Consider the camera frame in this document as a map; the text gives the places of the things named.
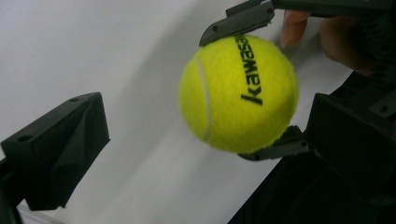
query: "human hand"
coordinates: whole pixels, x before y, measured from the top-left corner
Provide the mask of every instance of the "human hand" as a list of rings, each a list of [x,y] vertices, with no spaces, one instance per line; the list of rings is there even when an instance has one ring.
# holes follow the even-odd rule
[[[309,12],[285,11],[280,42],[283,48],[296,45],[304,35]],[[334,17],[324,19],[319,26],[322,49],[331,60],[370,76],[375,68],[375,58],[359,53],[351,33],[359,24],[358,18]]]

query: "mounting hole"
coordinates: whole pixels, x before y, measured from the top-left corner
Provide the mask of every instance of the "mounting hole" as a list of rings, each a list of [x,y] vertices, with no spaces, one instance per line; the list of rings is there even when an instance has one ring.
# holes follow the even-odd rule
[[[26,142],[26,141],[29,141],[32,138],[33,138],[32,135],[24,135],[24,136],[18,138],[18,142]]]
[[[271,8],[268,8],[268,10],[267,10],[267,14],[268,14],[269,16],[273,16],[273,15],[275,14],[275,12],[274,12],[274,10],[273,10],[273,9],[271,9]]]
[[[379,112],[385,113],[388,111],[388,107],[386,105],[382,105],[381,108],[379,109]]]

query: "tennis ball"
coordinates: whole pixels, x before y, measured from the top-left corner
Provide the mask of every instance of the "tennis ball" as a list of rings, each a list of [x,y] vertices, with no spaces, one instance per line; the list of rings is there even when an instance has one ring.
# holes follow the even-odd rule
[[[298,103],[293,66],[271,42],[226,37],[199,49],[180,80],[178,101],[192,132],[240,154],[271,146]]]

